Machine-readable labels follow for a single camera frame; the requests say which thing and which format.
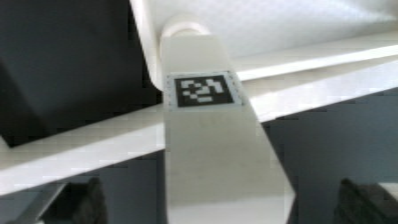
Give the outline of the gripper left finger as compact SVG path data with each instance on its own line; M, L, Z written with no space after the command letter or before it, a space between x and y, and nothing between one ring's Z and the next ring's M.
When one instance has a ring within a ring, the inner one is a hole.
M55 183L43 189L18 218L7 224L107 224L107 203L98 178Z

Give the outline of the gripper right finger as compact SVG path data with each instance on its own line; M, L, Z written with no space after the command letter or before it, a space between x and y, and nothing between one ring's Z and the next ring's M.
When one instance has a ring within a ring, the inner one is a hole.
M341 180L332 224L398 224L398 199L377 183Z

